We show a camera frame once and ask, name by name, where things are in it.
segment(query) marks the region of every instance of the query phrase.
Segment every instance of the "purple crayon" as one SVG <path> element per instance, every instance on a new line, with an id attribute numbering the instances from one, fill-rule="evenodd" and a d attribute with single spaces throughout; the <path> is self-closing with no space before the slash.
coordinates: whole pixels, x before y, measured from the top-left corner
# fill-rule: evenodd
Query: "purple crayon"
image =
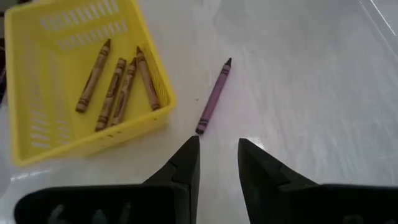
<path id="1" fill-rule="evenodd" d="M 231 62 L 232 59 L 229 58 L 228 61 L 224 64 L 223 69 L 221 69 L 220 75 L 217 78 L 217 82 L 211 91 L 211 95 L 209 100 L 207 101 L 206 107 L 201 114 L 197 129 L 195 132 L 197 134 L 203 134 L 206 130 L 207 124 L 213 114 L 214 108 L 217 105 L 218 98 L 220 97 L 221 91 L 223 91 L 223 87 L 228 77 L 229 71 L 231 70 Z"/>

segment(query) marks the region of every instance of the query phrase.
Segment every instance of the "basket rim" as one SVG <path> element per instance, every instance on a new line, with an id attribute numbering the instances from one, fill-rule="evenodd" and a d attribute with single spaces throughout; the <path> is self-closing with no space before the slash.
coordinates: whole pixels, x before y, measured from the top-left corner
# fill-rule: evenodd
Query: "basket rim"
<path id="1" fill-rule="evenodd" d="M 14 61 L 14 53 L 13 53 L 15 43 L 12 41 L 14 37 L 14 34 L 12 32 L 13 31 L 12 16 L 14 16 L 14 14 L 22 13 L 24 11 L 34 10 L 39 7 L 45 7 L 48 6 L 49 4 L 58 4 L 60 2 L 39 1 L 39 2 L 32 2 L 28 4 L 13 6 L 12 8 L 6 11 L 5 20 L 4 20 L 4 30 L 6 38 L 6 61 L 7 61 L 6 70 L 7 70 L 7 82 L 8 82 L 7 97 L 9 105 L 10 150 L 12 151 L 11 160 L 13 164 L 17 166 L 28 166 L 36 162 L 61 156 L 63 154 L 66 154 L 68 151 L 71 151 L 73 148 L 83 146 L 86 143 L 93 142 L 100 138 L 104 138 L 109 134 L 113 134 L 117 130 L 126 129 L 127 127 L 142 122 L 143 120 L 155 119 L 156 117 L 159 117 L 162 114 L 168 115 L 170 111 L 177 106 L 177 99 L 174 90 L 170 84 L 170 80 L 167 76 L 167 72 L 162 64 L 162 61 L 160 60 L 159 53 L 155 47 L 154 41 L 150 35 L 148 27 L 146 26 L 144 16 L 142 15 L 141 10 L 139 9 L 137 1 L 136 0 L 119 0 L 119 1 L 129 1 L 134 11 L 136 12 L 139 24 L 142 27 L 145 39 L 147 41 L 147 45 L 149 46 L 152 56 L 155 59 L 154 62 L 159 70 L 159 75 L 165 85 L 165 89 L 167 90 L 167 94 L 169 96 L 169 104 L 157 111 L 152 111 L 151 113 L 145 114 L 144 116 L 140 116 L 136 119 L 123 122 L 117 126 L 109 127 L 98 133 L 93 133 L 89 136 L 83 137 L 76 141 L 72 141 L 70 144 L 54 147 L 46 152 L 42 152 L 28 158 L 22 158 L 20 154 L 21 137 L 18 135 L 20 133 L 18 128 L 19 121 L 16 116 L 16 111 L 17 111 L 16 95 L 18 95 L 18 92 L 15 89 L 16 79 L 15 76 L 13 75 L 15 72 L 14 67 L 16 66 L 16 62 Z"/>

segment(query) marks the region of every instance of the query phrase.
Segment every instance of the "yellow plastic basket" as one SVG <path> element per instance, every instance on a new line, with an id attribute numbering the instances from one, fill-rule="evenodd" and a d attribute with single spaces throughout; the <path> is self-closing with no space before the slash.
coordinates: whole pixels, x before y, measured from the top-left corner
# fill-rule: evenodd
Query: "yellow plastic basket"
<path id="1" fill-rule="evenodd" d="M 167 124 L 175 96 L 135 0 L 37 2 L 6 12 L 7 95 L 16 165 L 81 157 Z M 75 112 L 101 46 L 111 52 L 86 113 Z M 124 122 L 94 132 L 119 57 L 145 53 L 162 108 L 137 71 Z"/>

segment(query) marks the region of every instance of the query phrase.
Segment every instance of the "white table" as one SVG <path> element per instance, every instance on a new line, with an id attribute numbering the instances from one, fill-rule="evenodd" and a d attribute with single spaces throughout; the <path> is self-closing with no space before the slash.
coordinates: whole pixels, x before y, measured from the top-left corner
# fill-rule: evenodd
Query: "white table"
<path id="1" fill-rule="evenodd" d="M 178 98 L 170 125 L 93 157 L 21 169 L 8 162 L 3 106 L 0 182 L 11 182 L 0 223 L 13 222 L 28 192 L 146 180 L 194 134 L 229 57 L 232 72 L 201 138 L 198 223 L 249 223 L 239 138 L 318 183 L 397 184 L 397 64 L 357 0 L 139 3 Z"/>

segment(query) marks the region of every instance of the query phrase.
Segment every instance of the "crayon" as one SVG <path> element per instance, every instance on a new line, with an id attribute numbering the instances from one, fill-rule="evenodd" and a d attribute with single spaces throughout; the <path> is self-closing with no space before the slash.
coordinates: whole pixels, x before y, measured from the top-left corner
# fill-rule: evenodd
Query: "crayon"
<path id="1" fill-rule="evenodd" d="M 108 39 L 105 42 L 105 44 L 102 46 L 95 61 L 94 67 L 91 70 L 90 76 L 88 77 L 88 80 L 86 82 L 86 86 L 83 89 L 83 93 L 81 93 L 81 96 L 79 98 L 79 101 L 75 109 L 77 112 L 84 113 L 86 111 L 88 103 L 90 102 L 91 97 L 93 96 L 95 86 L 104 69 L 105 62 L 106 59 L 108 58 L 110 50 L 111 50 L 111 40 Z"/>
<path id="2" fill-rule="evenodd" d="M 130 65 L 127 67 L 126 76 L 124 77 L 124 81 L 120 90 L 119 100 L 116 105 L 116 111 L 114 112 L 111 124 L 112 126 L 121 123 L 123 120 L 124 112 L 127 107 L 127 101 L 129 100 L 131 85 L 134 81 L 134 77 L 136 76 L 136 68 L 137 58 L 134 57 Z"/>
<path id="3" fill-rule="evenodd" d="M 224 84 L 228 77 L 229 71 L 231 70 L 231 62 L 232 59 L 229 58 L 228 61 L 224 64 L 223 69 L 221 70 L 216 84 L 213 87 L 213 91 L 211 91 L 209 100 L 207 101 L 206 107 L 201 114 L 198 126 L 195 132 L 199 135 L 203 134 L 206 130 L 207 124 L 213 114 L 214 108 L 217 105 L 218 98 L 220 97 L 221 91 L 223 90 Z"/>
<path id="4" fill-rule="evenodd" d="M 137 47 L 137 64 L 141 69 L 142 79 L 145 84 L 145 89 L 149 98 L 150 107 L 152 108 L 152 111 L 158 110 L 160 108 L 160 104 L 156 96 L 154 84 L 150 79 L 150 73 L 144 53 L 142 53 L 139 47 Z"/>
<path id="5" fill-rule="evenodd" d="M 99 114 L 99 118 L 97 120 L 97 125 L 95 126 L 95 131 L 101 131 L 105 129 L 106 125 L 108 124 L 109 116 L 111 115 L 112 112 L 114 99 L 116 97 L 120 79 L 122 78 L 125 66 L 126 66 L 126 60 L 123 58 L 119 58 L 118 64 L 114 69 L 111 84 L 109 85 L 108 92 L 106 93 L 105 96 L 105 101 L 102 106 L 101 113 Z"/>

